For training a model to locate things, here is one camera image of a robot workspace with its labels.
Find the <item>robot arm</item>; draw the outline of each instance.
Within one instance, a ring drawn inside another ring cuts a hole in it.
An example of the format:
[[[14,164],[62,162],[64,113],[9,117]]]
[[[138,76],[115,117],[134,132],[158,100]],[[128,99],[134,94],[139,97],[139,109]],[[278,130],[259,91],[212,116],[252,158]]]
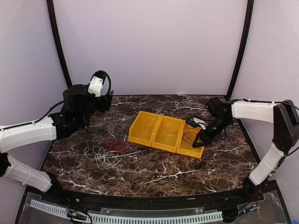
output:
[[[101,96],[106,77],[109,89]],[[78,129],[88,130],[91,116],[96,110],[105,112],[110,109],[113,91],[111,80],[104,71],[96,72],[88,85],[74,85],[63,92],[63,107],[37,121],[13,126],[0,126],[0,177],[8,177],[28,184],[43,192],[53,185],[55,177],[51,174],[33,169],[8,154],[8,151],[40,141],[52,141],[71,136]]]
[[[274,137],[271,147],[262,161],[252,171],[246,184],[258,186],[283,162],[291,148],[299,139],[299,116],[292,101],[267,102],[256,100],[233,100],[226,103],[218,98],[211,98],[206,108],[214,119],[201,129],[193,147],[210,144],[213,138],[225,127],[232,123],[232,119],[254,119],[274,124]],[[194,118],[188,119],[187,124],[197,127]]]

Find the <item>table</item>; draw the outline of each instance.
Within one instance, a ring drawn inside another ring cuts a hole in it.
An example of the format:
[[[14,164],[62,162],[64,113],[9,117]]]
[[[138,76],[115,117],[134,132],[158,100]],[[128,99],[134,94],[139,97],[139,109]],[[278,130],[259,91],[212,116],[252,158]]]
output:
[[[89,132],[79,130],[52,144],[43,171],[54,173],[64,189],[110,196],[186,196],[241,188],[256,160],[236,120],[227,128],[228,137],[216,137],[200,160],[128,142],[139,111],[209,118],[204,105],[211,97],[114,96],[110,111],[93,115]],[[100,170],[84,149],[105,140],[124,141],[127,151],[117,166]]]

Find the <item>black metal bar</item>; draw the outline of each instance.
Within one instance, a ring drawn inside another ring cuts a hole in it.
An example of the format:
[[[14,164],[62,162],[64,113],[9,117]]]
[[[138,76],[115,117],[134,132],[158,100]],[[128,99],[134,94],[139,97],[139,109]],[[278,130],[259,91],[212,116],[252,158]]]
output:
[[[256,162],[260,163],[261,158],[259,157],[259,155],[257,153],[257,150],[256,150],[256,147],[254,146],[254,144],[253,144],[253,142],[252,142],[252,140],[251,140],[251,138],[250,138],[250,136],[249,136],[249,134],[248,134],[248,132],[247,132],[247,130],[246,130],[243,122],[242,122],[242,120],[241,119],[237,119],[237,122],[238,122],[238,124],[239,124],[239,126],[241,128],[241,131],[244,134],[244,137],[245,137],[245,139],[246,139],[249,147],[251,148],[252,154],[253,154],[254,158],[256,159]]]
[[[58,27],[57,27],[57,21],[56,21],[56,17],[55,17],[53,0],[47,0],[47,5],[48,5],[48,13],[49,13],[49,18],[50,18],[52,33],[53,33],[54,42],[55,42],[58,58],[60,61],[61,69],[64,74],[64,79],[67,84],[67,87],[70,87],[70,86],[72,86],[71,77],[70,77],[69,71],[67,69],[64,52],[62,50],[62,45],[61,45]]]
[[[230,98],[232,97],[232,94],[233,94],[233,91],[235,88],[235,84],[237,82],[237,78],[239,75],[239,71],[240,71],[240,67],[242,64],[244,51],[245,51],[245,47],[246,47],[246,42],[247,42],[247,38],[248,38],[249,28],[250,28],[251,16],[252,16],[252,11],[253,11],[253,3],[254,3],[254,0],[248,0],[248,2],[247,2],[245,22],[244,22],[239,52],[238,52],[237,60],[235,62],[235,68],[233,71],[233,75],[232,75],[232,78],[230,80],[230,84],[228,87],[228,92],[226,93],[226,96],[225,96],[226,100],[230,100]]]

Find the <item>white grille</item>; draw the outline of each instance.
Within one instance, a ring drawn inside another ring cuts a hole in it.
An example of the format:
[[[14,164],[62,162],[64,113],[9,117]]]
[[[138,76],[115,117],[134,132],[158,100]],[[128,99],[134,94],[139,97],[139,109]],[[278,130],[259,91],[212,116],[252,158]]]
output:
[[[58,207],[56,205],[47,204],[33,199],[31,200],[30,207],[47,212],[57,217],[67,218],[65,207]],[[93,219],[93,224],[201,224],[223,220],[222,211],[194,216],[155,218],[117,217],[93,213],[89,213],[89,215]]]

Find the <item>yellow tray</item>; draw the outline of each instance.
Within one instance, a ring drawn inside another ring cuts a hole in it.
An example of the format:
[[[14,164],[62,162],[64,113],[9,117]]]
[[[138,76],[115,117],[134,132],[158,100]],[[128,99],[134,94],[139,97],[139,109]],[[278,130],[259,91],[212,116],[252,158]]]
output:
[[[184,123],[184,128],[180,133],[180,140],[178,143],[177,154],[188,155],[200,159],[205,147],[193,148],[192,144],[197,133],[201,130],[200,127],[193,128]]]
[[[128,141],[200,159],[204,147],[192,147],[199,130],[182,119],[140,111],[130,127]]]

